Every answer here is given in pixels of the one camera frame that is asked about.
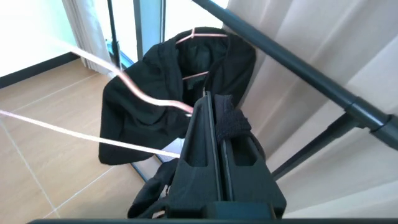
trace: tile floor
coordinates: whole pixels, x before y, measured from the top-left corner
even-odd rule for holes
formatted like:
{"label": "tile floor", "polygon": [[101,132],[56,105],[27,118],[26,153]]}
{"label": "tile floor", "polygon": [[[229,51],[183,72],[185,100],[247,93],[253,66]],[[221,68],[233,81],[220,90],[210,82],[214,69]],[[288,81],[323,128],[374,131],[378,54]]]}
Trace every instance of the tile floor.
{"label": "tile floor", "polygon": [[[76,60],[0,89],[0,109],[98,136],[107,82]],[[130,165],[100,164],[97,143],[14,118],[0,116],[0,143],[0,223],[125,218],[143,185]]]}

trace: baseboard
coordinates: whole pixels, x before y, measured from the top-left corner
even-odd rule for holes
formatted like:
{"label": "baseboard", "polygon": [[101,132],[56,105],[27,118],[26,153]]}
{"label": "baseboard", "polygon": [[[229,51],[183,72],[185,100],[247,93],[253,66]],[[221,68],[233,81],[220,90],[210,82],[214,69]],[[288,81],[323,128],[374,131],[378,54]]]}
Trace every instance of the baseboard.
{"label": "baseboard", "polygon": [[48,71],[50,69],[56,68],[73,60],[80,58],[79,56],[69,52],[63,55],[60,55],[55,58],[51,58],[50,60],[46,60],[42,63],[38,63],[36,65],[24,68],[17,72],[5,75],[0,77],[0,88],[4,88],[6,86],[12,85],[14,83],[23,81],[27,78],[38,75],[42,72]]}

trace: black jacket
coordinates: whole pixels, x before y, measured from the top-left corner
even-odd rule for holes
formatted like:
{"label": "black jacket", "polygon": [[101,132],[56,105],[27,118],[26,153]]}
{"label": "black jacket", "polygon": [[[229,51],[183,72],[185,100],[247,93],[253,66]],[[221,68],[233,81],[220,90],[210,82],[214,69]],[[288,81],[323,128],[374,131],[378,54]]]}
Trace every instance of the black jacket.
{"label": "black jacket", "polygon": [[[154,98],[177,100],[193,106],[203,89],[232,95],[236,106],[249,83],[256,61],[253,47],[221,29],[199,27],[196,33],[227,34],[228,37],[195,37],[182,32],[154,45],[144,58],[125,72],[139,88]],[[209,71],[188,80],[183,77]],[[154,106],[133,95],[119,77],[104,88],[101,115],[102,138],[163,149],[175,138],[184,138],[189,118],[180,109]],[[148,159],[152,154],[99,144],[99,160],[116,165]]]}

